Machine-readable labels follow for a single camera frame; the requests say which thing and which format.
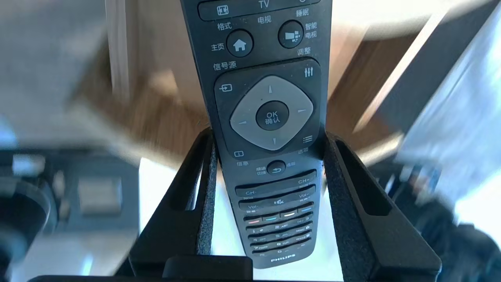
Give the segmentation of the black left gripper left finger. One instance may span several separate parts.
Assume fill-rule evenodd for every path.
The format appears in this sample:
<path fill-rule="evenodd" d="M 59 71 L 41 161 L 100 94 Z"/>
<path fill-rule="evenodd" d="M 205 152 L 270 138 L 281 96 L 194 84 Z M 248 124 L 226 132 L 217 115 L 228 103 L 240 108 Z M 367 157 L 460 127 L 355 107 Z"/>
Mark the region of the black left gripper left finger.
<path fill-rule="evenodd" d="M 177 255 L 211 253 L 216 152 L 212 131 L 206 128 L 129 252 L 135 277 L 161 277 L 168 259 Z"/>

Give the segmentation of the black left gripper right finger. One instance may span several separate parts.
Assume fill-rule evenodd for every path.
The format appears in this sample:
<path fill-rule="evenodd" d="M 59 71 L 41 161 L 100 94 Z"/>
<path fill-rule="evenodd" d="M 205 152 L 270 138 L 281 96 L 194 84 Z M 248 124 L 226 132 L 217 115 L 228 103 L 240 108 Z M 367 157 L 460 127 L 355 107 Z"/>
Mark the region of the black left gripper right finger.
<path fill-rule="evenodd" d="M 346 282 L 435 282 L 438 255 L 338 136 L 324 138 L 324 171 Z"/>

